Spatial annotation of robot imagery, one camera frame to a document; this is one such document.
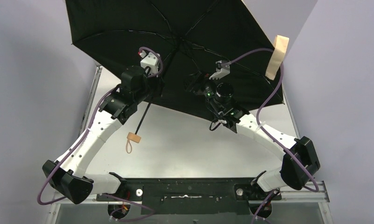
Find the black and beige umbrella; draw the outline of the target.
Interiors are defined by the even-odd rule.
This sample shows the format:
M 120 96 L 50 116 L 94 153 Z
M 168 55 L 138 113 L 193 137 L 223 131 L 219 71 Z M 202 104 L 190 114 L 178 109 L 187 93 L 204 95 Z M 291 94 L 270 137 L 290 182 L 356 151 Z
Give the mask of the black and beige umbrella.
M 217 61 L 231 62 L 221 78 L 243 108 L 283 103 L 278 78 L 266 77 L 274 46 L 241 0 L 68 0 L 75 47 L 116 77 L 139 65 L 140 47 L 160 55 L 162 92 L 153 104 L 212 121 L 202 96 L 185 90 L 188 76 L 212 75 Z

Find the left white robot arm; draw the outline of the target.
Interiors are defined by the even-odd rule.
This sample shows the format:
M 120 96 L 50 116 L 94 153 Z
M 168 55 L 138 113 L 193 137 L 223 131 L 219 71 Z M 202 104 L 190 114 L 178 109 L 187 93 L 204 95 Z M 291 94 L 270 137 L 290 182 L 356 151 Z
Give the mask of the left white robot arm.
M 101 97 L 89 124 L 72 146 L 56 160 L 43 164 L 45 184 L 62 194 L 54 203 L 69 199 L 80 204 L 92 194 L 117 192 L 123 182 L 119 175 L 92 175 L 86 170 L 106 141 L 137 111 L 138 104 L 161 86 L 162 73 L 151 74 L 147 66 L 129 66 L 122 72 L 120 84 Z

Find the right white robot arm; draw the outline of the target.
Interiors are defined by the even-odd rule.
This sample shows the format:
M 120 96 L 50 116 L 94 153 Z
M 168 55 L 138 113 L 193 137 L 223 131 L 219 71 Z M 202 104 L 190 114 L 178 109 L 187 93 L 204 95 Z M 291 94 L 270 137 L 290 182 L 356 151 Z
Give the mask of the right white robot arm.
M 236 134 L 251 138 L 281 161 L 280 167 L 261 172 L 252 185 L 264 192 L 286 186 L 294 190 L 308 189 L 306 184 L 312 181 L 313 175 L 320 169 L 311 139 L 287 135 L 260 121 L 257 115 L 233 99 L 232 85 L 217 84 L 208 74 L 190 74 L 183 86 L 187 92 L 203 97 L 216 127 L 223 125 Z

